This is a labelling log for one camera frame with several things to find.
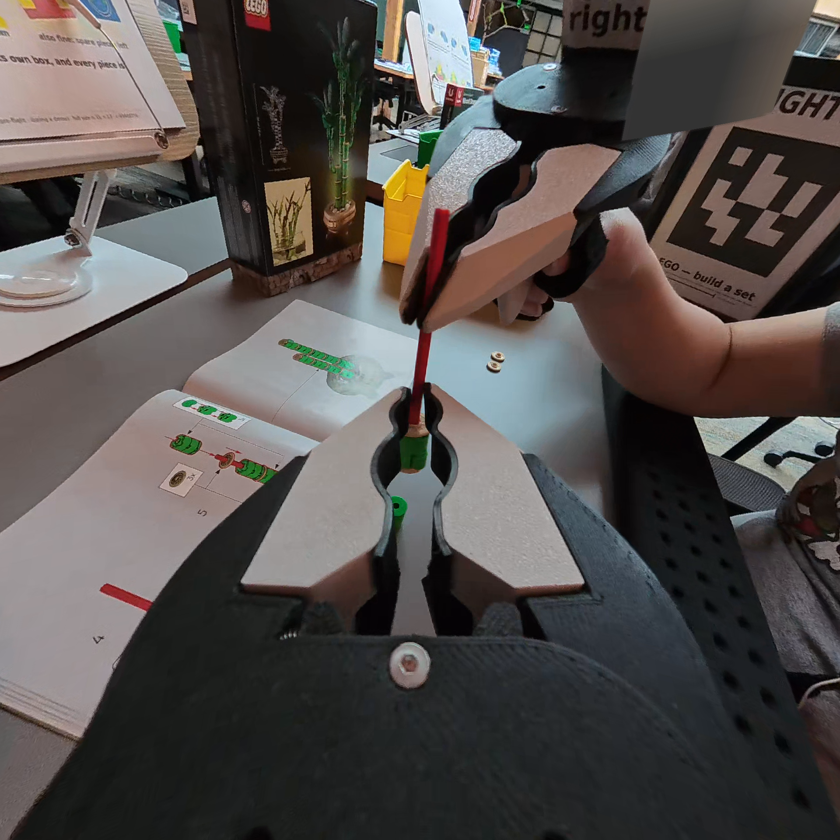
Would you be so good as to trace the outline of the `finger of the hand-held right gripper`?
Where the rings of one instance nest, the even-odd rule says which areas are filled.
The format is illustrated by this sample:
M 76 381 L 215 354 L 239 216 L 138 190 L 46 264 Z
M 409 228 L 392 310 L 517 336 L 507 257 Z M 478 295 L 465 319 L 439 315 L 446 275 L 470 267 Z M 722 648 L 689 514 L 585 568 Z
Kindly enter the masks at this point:
M 490 234 L 520 180 L 519 143 L 499 129 L 472 129 L 428 179 L 402 274 L 404 324 L 444 327 L 465 318 L 518 284 L 506 239 Z M 448 211 L 441 270 L 429 299 L 434 216 Z
M 574 209 L 621 152 L 599 145 L 548 150 L 532 166 L 535 182 L 497 211 L 489 232 L 463 247 L 422 321 L 441 329 L 497 300 L 500 322 L 519 314 L 530 278 L 571 245 Z

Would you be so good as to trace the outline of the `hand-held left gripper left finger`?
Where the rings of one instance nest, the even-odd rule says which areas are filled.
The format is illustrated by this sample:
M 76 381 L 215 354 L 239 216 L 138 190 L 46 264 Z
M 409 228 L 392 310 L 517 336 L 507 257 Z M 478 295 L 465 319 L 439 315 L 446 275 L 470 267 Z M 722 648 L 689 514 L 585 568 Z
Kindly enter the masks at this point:
M 241 585 L 328 603 L 358 634 L 391 634 L 400 582 L 389 485 L 401 471 L 408 389 L 387 393 L 306 459 Z

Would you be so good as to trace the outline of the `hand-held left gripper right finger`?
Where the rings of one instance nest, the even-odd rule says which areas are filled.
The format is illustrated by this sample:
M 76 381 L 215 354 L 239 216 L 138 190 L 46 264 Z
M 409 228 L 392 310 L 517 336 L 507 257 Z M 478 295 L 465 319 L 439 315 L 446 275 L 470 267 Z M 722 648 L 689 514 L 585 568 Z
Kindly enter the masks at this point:
M 433 552 L 423 589 L 435 633 L 471 635 L 487 608 L 578 595 L 585 578 L 520 448 L 426 385 Z

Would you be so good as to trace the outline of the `red toy rod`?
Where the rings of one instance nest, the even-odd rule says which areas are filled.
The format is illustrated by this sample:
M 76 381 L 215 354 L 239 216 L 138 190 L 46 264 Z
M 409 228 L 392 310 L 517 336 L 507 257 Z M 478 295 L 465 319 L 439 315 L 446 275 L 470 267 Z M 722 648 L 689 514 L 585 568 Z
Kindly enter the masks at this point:
M 425 279 L 423 281 L 423 305 L 425 307 L 431 305 L 433 292 L 444 265 L 449 218 L 449 210 L 444 208 L 435 210 L 432 236 L 427 255 Z M 424 397 L 424 385 L 431 339 L 432 334 L 430 332 L 425 332 L 423 329 L 420 329 L 408 413 L 408 423 L 411 427 L 418 426 L 421 421 L 421 407 Z

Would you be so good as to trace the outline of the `person's right hand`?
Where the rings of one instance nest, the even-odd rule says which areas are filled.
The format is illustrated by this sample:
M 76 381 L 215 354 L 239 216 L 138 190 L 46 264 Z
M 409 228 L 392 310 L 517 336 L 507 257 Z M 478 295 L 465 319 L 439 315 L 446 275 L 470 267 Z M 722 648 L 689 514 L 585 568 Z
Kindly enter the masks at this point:
M 672 288 L 644 229 L 627 208 L 601 215 L 605 255 L 566 298 L 592 347 L 627 391 L 685 415 L 723 406 L 716 396 L 730 328 Z

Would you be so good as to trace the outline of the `small toy set box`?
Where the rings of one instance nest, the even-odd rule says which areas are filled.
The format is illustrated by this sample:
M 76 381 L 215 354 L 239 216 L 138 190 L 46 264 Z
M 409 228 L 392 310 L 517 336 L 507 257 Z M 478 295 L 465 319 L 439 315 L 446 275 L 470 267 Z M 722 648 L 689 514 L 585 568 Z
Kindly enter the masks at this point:
M 460 113 L 474 106 L 488 92 L 490 92 L 488 88 L 465 87 L 449 82 L 439 114 L 439 129 L 444 130 Z

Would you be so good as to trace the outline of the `yellow storage bin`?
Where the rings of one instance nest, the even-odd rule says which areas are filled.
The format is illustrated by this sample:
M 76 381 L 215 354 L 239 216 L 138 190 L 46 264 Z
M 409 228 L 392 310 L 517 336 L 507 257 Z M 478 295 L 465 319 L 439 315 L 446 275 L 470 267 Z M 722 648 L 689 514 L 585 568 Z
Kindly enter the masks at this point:
M 405 160 L 383 185 L 382 259 L 385 263 L 406 265 L 425 193 L 428 169 L 428 164 L 418 169 L 409 160 Z

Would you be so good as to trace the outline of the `document stand with paper sheet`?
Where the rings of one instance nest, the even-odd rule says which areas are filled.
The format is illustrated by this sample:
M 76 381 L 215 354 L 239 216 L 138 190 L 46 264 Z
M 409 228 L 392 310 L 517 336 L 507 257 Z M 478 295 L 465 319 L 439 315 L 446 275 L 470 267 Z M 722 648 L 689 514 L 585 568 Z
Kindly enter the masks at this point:
M 403 22 L 416 95 L 432 115 L 448 84 L 474 86 L 464 12 L 458 1 L 406 1 Z

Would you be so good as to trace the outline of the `black perforated chair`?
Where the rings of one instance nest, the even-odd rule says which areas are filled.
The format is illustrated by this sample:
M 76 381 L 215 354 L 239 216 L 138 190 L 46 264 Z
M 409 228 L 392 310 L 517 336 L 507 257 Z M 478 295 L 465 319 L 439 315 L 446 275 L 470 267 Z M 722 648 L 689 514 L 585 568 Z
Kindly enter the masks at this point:
M 602 369 L 619 532 L 656 574 L 710 670 L 768 838 L 838 838 L 805 724 L 693 418 Z

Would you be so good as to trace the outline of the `open instruction booklet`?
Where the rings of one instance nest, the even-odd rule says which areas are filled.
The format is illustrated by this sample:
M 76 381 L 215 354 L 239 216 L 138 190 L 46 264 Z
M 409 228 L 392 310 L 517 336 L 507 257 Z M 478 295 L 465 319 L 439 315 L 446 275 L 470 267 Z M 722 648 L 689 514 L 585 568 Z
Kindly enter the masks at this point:
M 188 555 L 290 459 L 408 386 L 416 346 L 296 300 L 143 404 L 2 532 L 2 706 L 79 739 Z

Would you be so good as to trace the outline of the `black white marker sign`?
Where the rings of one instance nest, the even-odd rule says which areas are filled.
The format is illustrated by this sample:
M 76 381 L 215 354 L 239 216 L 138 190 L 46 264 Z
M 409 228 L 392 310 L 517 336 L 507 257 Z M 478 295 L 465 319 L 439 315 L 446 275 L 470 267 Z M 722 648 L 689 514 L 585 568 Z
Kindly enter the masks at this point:
M 757 318 L 838 227 L 839 96 L 783 85 L 772 112 L 714 128 L 651 246 L 680 296 Z

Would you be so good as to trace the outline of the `black office chair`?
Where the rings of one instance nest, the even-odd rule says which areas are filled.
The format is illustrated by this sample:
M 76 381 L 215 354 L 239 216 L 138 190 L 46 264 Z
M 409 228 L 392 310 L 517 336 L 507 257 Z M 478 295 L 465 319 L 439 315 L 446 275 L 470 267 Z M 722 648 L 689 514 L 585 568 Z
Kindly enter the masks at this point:
M 708 453 L 731 516 L 775 509 L 812 465 L 834 455 L 838 418 L 700 418 L 698 429 L 721 455 Z

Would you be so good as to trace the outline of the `black toy set box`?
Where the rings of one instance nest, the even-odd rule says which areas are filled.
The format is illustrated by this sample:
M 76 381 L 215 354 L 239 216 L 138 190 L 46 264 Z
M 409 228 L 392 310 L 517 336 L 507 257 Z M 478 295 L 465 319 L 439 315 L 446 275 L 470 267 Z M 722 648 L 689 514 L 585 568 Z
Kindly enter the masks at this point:
M 193 8 L 185 42 L 234 275 L 270 297 L 360 260 L 375 3 Z

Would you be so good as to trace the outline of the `wooden document stand white base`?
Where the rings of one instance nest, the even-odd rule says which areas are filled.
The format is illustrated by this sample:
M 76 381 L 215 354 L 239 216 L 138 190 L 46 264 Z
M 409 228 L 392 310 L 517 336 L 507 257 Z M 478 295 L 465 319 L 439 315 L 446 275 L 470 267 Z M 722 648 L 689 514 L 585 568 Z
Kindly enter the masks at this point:
M 82 174 L 60 235 L 2 253 L 1 363 L 5 369 L 127 313 L 186 282 L 186 271 L 96 235 L 116 171 L 180 161 L 195 150 L 198 117 L 154 2 L 128 2 L 185 127 L 2 141 L 2 184 Z

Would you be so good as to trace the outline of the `printed instruction paper sheet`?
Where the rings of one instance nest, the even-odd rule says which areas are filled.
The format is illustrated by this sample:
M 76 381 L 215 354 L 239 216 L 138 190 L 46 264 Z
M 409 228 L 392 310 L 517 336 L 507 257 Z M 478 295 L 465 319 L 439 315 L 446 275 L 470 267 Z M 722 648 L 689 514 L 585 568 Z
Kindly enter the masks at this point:
M 124 1 L 1 2 L 1 138 L 185 127 Z

